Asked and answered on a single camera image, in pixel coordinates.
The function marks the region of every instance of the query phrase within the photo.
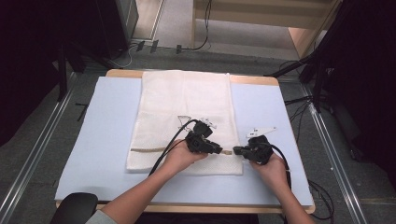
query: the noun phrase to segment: folded towel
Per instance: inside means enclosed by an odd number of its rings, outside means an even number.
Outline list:
[[[186,72],[178,70],[145,72],[142,94],[134,124],[127,169],[149,171],[179,128],[189,118],[208,118],[217,129],[208,140],[218,143],[223,151],[239,145],[228,74]],[[183,139],[188,130],[177,139]],[[183,173],[190,175],[241,175],[240,156],[209,154]]]

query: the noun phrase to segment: aluminum rail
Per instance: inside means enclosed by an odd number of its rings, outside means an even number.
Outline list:
[[[302,87],[305,96],[312,95],[309,87],[306,85],[302,85]],[[347,172],[344,169],[340,158],[338,157],[337,151],[335,150],[334,144],[332,143],[332,139],[330,138],[329,132],[327,131],[326,125],[321,115],[312,104],[310,104],[309,110],[311,111],[312,118],[314,119],[315,125],[317,126],[318,133],[322,140],[327,156],[329,157],[332,170],[343,193],[346,206],[349,209],[349,213],[352,216],[353,222],[357,224],[369,223],[361,209],[359,198],[347,177]]]
[[[0,207],[0,223],[6,224],[11,219],[12,213],[14,212],[22,194],[24,193],[29,180],[35,172],[35,168],[40,162],[41,156],[47,147],[50,137],[52,136],[62,114],[64,113],[64,110],[66,109],[76,82],[77,75],[73,72],[68,81],[70,87],[69,91],[62,101],[56,104],[49,117],[49,120],[35,142],[29,157],[26,159],[26,162],[22,166],[17,178],[14,180],[11,188],[8,190],[7,196]]]

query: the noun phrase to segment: black device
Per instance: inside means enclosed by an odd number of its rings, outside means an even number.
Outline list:
[[[276,150],[285,162],[286,178],[288,180],[289,187],[291,188],[290,168],[282,151],[276,146],[270,144],[265,135],[252,137],[247,142],[248,145],[245,147],[234,147],[233,152],[236,155],[242,155],[245,159],[255,161],[260,165],[265,165],[270,160],[274,150]]]
[[[219,144],[211,142],[206,138],[212,134],[212,130],[208,125],[201,121],[197,121],[192,131],[186,136],[187,147],[191,152],[205,152],[205,153],[217,153],[222,151],[222,147]]]
[[[177,136],[186,129],[186,127],[192,123],[195,122],[194,127],[192,128],[192,131],[189,131],[187,134],[186,138],[183,141],[186,141],[187,147],[191,152],[205,152],[205,153],[217,153],[219,154],[222,151],[222,147],[220,147],[219,144],[211,142],[207,140],[206,138],[212,134],[212,130],[210,129],[211,123],[206,120],[205,121],[200,121],[197,119],[190,119],[187,121],[185,124],[183,124],[175,136],[172,138],[172,140],[169,142],[168,146],[165,148],[163,151],[163,154],[158,158],[158,160],[155,162],[154,166],[152,167],[150,173],[148,175],[152,175],[157,167],[160,165],[160,162],[163,160],[163,158],[168,154],[169,151],[171,151],[175,146],[177,146],[178,143],[181,143],[182,141],[178,142],[177,144],[173,145],[175,139]]]
[[[234,147],[233,152],[235,155],[242,155],[245,159],[255,161],[261,165],[265,165],[274,153],[271,144],[264,135],[250,138],[248,146]]]

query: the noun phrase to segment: human hand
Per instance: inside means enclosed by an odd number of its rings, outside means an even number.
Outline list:
[[[251,161],[250,165],[260,173],[262,180],[271,188],[288,187],[285,162],[275,153],[265,165]]]
[[[174,145],[176,146],[166,155],[165,161],[162,165],[163,168],[172,172],[173,175],[186,169],[195,161],[199,161],[207,157],[207,153],[190,152],[185,141],[176,140],[173,142],[172,146]]]

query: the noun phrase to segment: wrist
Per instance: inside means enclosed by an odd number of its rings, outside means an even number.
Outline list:
[[[163,164],[158,170],[158,173],[161,173],[161,175],[167,179],[171,179],[174,177],[178,171],[176,169],[173,169],[171,166]]]
[[[279,190],[290,190],[290,187],[287,183],[287,181],[285,181],[282,178],[265,178],[264,176],[262,176],[262,181],[264,181],[264,183],[267,184],[268,187],[270,187],[270,189],[273,192],[279,191]]]
[[[273,187],[271,187],[271,190],[275,194],[275,196],[280,200],[283,196],[292,194],[291,189],[288,184],[284,183],[279,183]]]

